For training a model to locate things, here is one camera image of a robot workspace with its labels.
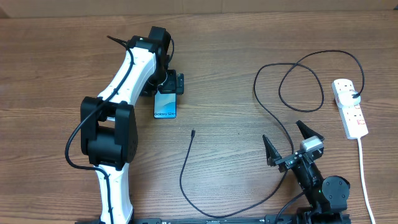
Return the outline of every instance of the black wire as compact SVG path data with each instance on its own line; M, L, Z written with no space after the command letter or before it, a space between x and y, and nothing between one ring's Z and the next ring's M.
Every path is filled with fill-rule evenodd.
M301 196L303 196L305 194L305 192L301 192L299 193L296 197L294 197L292 200L290 200L289 202L287 202L287 204L285 206L283 206L283 208L279 211L278 215L276 215L275 217L275 222L274 224L278 224L278 219L279 217L282 215L282 213L284 212L284 210L286 210L287 207L289 207L291 204L293 204L297 199L299 199Z
M112 206L111 206L111 190L110 190L110 184L109 184L109 175L105 172L105 170L100 169L98 167L87 167L87 166L79 166L74 164L70 158L69 158L69 148L70 145L73 141L73 139L75 138L75 136L77 135L77 133L79 132L79 130L81 129L81 127L86 123L86 121L92 117L94 114L96 114L100 109L102 109L102 107L104 107L104 105L109 102L119 91L119 89L122 87L124 81L126 81L127 77L129 76L132 66L134 65L134 57L132 56L131 50L127 47L128 43L126 43L126 45L124 45L123 43L120 43L118 41L116 41L117 43L121 44L123 47L126 48L126 50L129 52L130 57L131 57L131 61L130 61L130 66L129 69L127 70L126 74L124 75L123 79L120 81L120 83L118 84L118 86L113 90L112 94L105 99L100 105L98 105L83 121L80 122L80 124L75 128L75 130L72 132L72 134L70 135L67 145L65 146L65 158L68 162L68 164L70 166L72 166L73 168L76 169L83 169L83 170L95 170L98 172L101 172L104 175L104 179L106 180L106 189L107 189L107 195L108 195L108 212L109 212L109 216L111 217L111 224L113 224L113 214L112 214Z
M254 78L254 83L253 83L253 92L254 92L254 96L256 97L257 102L258 102L258 103L259 103L259 104L260 104L260 105L261 105L261 106L262 106L262 107L263 107L263 108L264 108L264 109L265 109L265 110L266 110L266 111L279 123L279 125L280 125L280 126L282 127L282 129L284 130L285 135L286 135L287 139L289 140L290 146L291 146L291 148L292 148L292 154L294 153L294 144L293 144L292 138L290 137L289 132L286 130L285 126L279 121L279 119L278 119L274 114L272 114L272 113L261 103L260 99L259 99L258 96L257 96L257 92L256 92L256 82L257 82L257 78L258 78L258 76L259 76L259 74L260 74L260 72L261 72L261 70L262 70L263 68L270 67L270 66L274 66L274 65L292 65L292 67L289 69L289 71L287 71L287 73L286 73L285 76L283 77L282 81L280 82L279 90L278 90L278 94L279 94L280 100L283 102L284 105L286 105L287 107L289 107L290 109L295 110L295 111L307 112L307 113L317 111L317 110L319 110L319 109L322 107L322 105L323 105L323 103L324 103L324 101L325 101L325 94L324 94L324 92L323 92L322 84L321 84L321 82L320 82L320 80L319 80L317 74L316 74L311 68L309 68L309 67L307 67L307 66L305 66L305 65L300 64L300 62L301 62L303 59L305 59L305 58L307 58L307 57L309 57L309 56L311 56L311 55L320 54L320 53L325 53L325 52L341 52L341 53L344 53L344 54L347 54L347 55L351 56L351 57L356 61L356 63L358 64L358 66L359 66L359 68L360 68L360 70L361 70L361 74L362 74L362 87L361 87L361 90L360 90L357 94L353 95L353 98L357 98L357 97L362 93L363 88L364 88L364 85L365 85L365 76L364 76L364 72L363 72L363 69L362 69L362 65L360 64L359 60L358 60L354 55L352 55L352 54L350 54L350 53L348 53L348 52L345 52L345 51L343 51L343 50L322 50L322 51L310 53L310 54L308 54L308 55L302 57L300 60L298 60L298 61L295 62L295 63L271 63L271 64L268 64L268 65L264 65L264 66L262 66L262 67L259 69L259 71L258 71L257 74L256 74L256 77ZM286 102L284 101L284 99L283 99L283 97L282 97L282 95L281 95L281 93L280 93L280 89L281 89L281 87L282 87L282 84L283 84L283 82L284 82L286 76L287 76L295 67L297 67L297 66L306 68L306 69L309 70L309 71L313 74L313 76L317 79L317 82L318 82L318 85L319 85L319 88L320 88L320 91L321 91L321 95L322 95L322 100L321 100L320 105L319 105L317 108L315 108L315 109L311 109L311 110L301 110L301 109L294 108L293 106L290 106L288 103L286 103ZM196 209L198 212L200 212L200 213L202 213L202 214L204 214L204 215L206 215L206 216L208 216L208 217L211 217L211 218L226 218L226 217L230 217L230 216L232 216L232 215L236 215L236 214L238 214L238 213L244 212L244 211L246 211L246 210L249 210L249 209L251 209L251 208L254 208L254 207L256 207L256 206L258 206L258 205L264 203L265 201L267 201L269 198L271 198L271 197L279 190L279 187L282 185L282 183L283 183L283 181L284 181L284 179L285 179L285 177L286 177L287 171L285 171L284 175L282 176L282 178L281 178L281 180L279 181L278 186L275 188L275 190L274 190L270 195L268 195L265 199L261 200L260 202L254 204L254 205L251 205L251 206L249 206L249 207L247 207L247 208L244 208L244 209L242 209L242 210L239 210L239 211L237 211L237 212L234 212L234 213L231 213L231 214L228 214L228 215L216 216L216 215L207 214L207 213L203 212L202 210L200 210L198 207L196 207L196 206L188 199L188 197L185 195L185 192L183 191L183 188L182 188L182 174L183 174L183 171L184 171L184 168L185 168L185 164L187 163L187 159L188 159L188 156L189 156L189 152L190 152L190 150L191 150L191 145L192 145L193 137L195 137L195 131L194 131L194 130L192 131L191 137L192 137L192 138L191 138L191 143L190 143L190 145L189 145L188 152L187 152L187 156L185 157L184 165L182 166L182 170L181 170L181 174L180 174L180 190L181 190L181 193L183 194L183 196L185 197L185 199L187 200L187 202L188 202L194 209Z
M170 40L172 41L173 51L172 51L172 54L170 54L169 62L167 62L167 63L170 63L172 61L173 55L174 55L174 40L173 40L173 38L170 38Z
M294 65L289 69L289 71L287 71L287 73L286 73L285 76L283 77L283 79L282 79L282 81L281 81L281 83L280 83L280 85L279 85L279 89L278 89L279 98L280 98L280 100L283 102L284 105L286 105L287 107L289 107L289 108L292 109L292 110L299 111L299 112L314 112L314 111L316 111L316 110L319 110L319 109L322 107L322 104L323 104L323 91L322 91L322 104L320 105L319 108L317 108L317 109L315 109L315 110L300 110L300 109L294 108L293 106L290 106L288 103L286 103L286 102L284 101L282 95L280 94L280 89L282 88L282 84L283 84L283 82L284 82L286 76L287 76L287 75L293 70L293 68L295 68L302 60L304 60L305 58L307 58L307 57L309 57L309 56L311 56L311 55L320 54L320 53L327 53L327 52L340 52L340 53L343 53L343 54L346 54L346 55L351 56L351 57L356 61L356 63L357 63L358 66L359 66L359 69L361 69L361 74L362 74L362 87L361 87L361 90L360 90L357 94L353 95L353 98L357 98L357 97L359 97L359 96L361 95L361 93L362 93L362 91L363 91L363 88L365 87L365 74L364 74L364 72L363 72L362 65L361 65L361 63L359 62L359 60L358 60L354 55L352 55L352 54L350 54L350 53L348 53L348 52L345 52L344 50L321 50L321 51L318 51L318 52L310 53L310 54L308 54L308 55L302 57L300 60L298 60L296 63L294 63Z
M192 141L193 141L193 138L194 138L194 137L195 137L195 130L192 130L192 132L191 132L191 142L190 142L190 144L189 144L187 156L185 157L184 165L182 166L182 170L181 170L181 174L180 174L180 189L181 189L182 195L185 197L185 199L187 200L187 202L188 202L194 209L196 209L198 212L200 212L200 213L202 213L202 214L204 214L204 215L206 215L206 216L208 216L208 217L211 217L211 218L226 218L226 217L230 217L230 216L236 215L236 214L238 214L238 213L244 212L244 211L246 211L246 210L252 209L252 208L254 208L254 207L256 207L256 206L258 206L258 205L264 203L266 200L268 200L269 198L271 198L271 197L277 192L277 190L278 190L279 187L282 185L282 183L283 183L283 181L284 181L284 179L285 179L285 177L286 177L287 172L285 172L285 174L283 175L282 179L280 180L280 182L279 182L278 186L275 188L275 190L274 190L270 195L268 195L265 199L261 200L261 201L258 202L258 203L255 203L254 205L251 205L251 206L249 206L249 207L247 207L247 208L244 208L244 209L242 209L242 210L239 210L239 211L237 211L237 212L234 212L234 213L231 213L231 214L228 214L228 215L220 215L220 216L217 216L217 215L210 215L210 214L207 214L207 213L205 213L204 211L200 210L198 207L196 207L196 206L188 199L188 197L185 195L184 190L182 189L182 174L183 174L183 172L184 172L185 164L187 163L187 160L188 160L189 152L191 151L191 145L192 145Z

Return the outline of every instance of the power strip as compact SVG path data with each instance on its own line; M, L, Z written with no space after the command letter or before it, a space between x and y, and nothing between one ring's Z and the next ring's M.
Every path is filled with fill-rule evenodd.
M354 99L354 84L348 79L337 79L331 84L335 100L340 112L341 121L348 139L357 139L367 135L368 127L363 117L359 102L361 97Z
M354 89L354 84L348 79L337 79L331 84L333 93L335 94L335 100L340 112L341 121L343 122L344 130L348 139L358 140L359 149L359 167L361 171L361 182L362 189L365 198L366 208L368 209L369 216L372 224L376 224L373 216L371 206L369 204L368 192L365 184L365 174L363 169L363 153L361 137L369 133L368 127L366 126L365 118L363 117L361 107L361 97L353 98L353 95L357 94Z

